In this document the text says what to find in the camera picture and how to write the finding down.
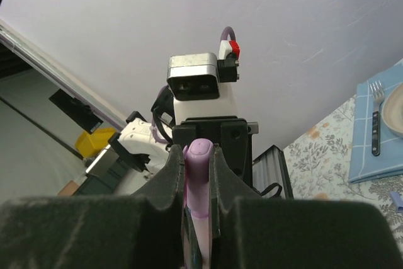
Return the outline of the blue pen cap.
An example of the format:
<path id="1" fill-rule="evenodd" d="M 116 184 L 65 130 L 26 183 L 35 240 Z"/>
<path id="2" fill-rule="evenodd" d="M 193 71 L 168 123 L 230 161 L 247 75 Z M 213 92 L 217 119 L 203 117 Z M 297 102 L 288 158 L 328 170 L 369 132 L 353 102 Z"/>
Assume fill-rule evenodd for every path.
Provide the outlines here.
<path id="1" fill-rule="evenodd" d="M 403 199 L 402 199 L 401 195 L 398 192 L 390 192 L 389 195 L 392 200 L 392 203 L 394 204 L 394 206 L 397 209 L 397 212 L 402 213 L 403 212 Z"/>

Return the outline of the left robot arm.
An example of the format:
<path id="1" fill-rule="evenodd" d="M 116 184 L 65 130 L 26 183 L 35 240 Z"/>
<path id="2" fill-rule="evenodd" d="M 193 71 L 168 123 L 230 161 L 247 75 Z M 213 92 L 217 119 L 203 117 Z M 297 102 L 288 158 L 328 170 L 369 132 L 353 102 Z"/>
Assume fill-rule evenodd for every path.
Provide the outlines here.
<path id="1" fill-rule="evenodd" d="M 252 135 L 259 132 L 258 123 L 236 116 L 189 118 L 173 127 L 168 143 L 158 142 L 152 129 L 138 112 L 133 112 L 126 127 L 115 133 L 109 144 L 133 169 L 141 172 L 149 163 L 150 171 L 156 173 L 157 163 L 165 165 L 171 146 L 184 148 L 195 139 L 208 139 L 221 147 L 228 167 L 246 185 L 253 186 Z"/>

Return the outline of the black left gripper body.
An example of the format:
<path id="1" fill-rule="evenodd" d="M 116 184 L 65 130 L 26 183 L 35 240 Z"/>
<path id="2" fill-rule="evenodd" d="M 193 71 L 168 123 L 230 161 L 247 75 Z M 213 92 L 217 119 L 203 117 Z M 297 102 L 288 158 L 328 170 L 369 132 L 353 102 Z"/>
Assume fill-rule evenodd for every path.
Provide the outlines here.
<path id="1" fill-rule="evenodd" d="M 181 148 L 196 139 L 213 143 L 207 157 L 207 193 L 253 193 L 251 134 L 244 119 L 237 117 L 196 118 L 173 128 L 171 180 L 173 192 L 189 193 L 190 174 Z"/>

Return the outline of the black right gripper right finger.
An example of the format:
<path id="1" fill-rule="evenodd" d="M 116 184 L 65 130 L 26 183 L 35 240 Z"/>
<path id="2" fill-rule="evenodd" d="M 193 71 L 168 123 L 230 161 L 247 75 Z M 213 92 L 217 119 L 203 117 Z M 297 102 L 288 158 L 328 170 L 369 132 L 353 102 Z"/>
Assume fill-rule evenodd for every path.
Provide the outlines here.
<path id="1" fill-rule="evenodd" d="M 397 243 L 363 202 L 211 193 L 212 268 L 395 268 Z"/>

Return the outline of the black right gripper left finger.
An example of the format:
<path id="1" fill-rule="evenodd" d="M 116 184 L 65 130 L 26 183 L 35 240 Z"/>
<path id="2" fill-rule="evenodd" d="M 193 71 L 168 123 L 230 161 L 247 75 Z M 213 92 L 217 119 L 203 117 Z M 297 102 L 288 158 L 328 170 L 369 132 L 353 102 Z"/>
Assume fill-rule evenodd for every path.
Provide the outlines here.
<path id="1" fill-rule="evenodd" d="M 10 200 L 1 206 L 2 268 L 179 268 L 184 159 L 132 195 Z"/>

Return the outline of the pink highlighter pen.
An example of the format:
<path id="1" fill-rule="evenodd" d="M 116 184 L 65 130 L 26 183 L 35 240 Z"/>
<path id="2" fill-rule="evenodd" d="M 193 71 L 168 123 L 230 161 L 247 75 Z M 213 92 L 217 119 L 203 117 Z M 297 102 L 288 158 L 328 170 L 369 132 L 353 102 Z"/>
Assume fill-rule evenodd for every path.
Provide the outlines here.
<path id="1" fill-rule="evenodd" d="M 197 243 L 199 245 L 202 268 L 210 268 L 209 231 L 209 162 L 213 143 L 208 139 L 195 139 L 183 149 L 186 173 L 186 206 Z"/>

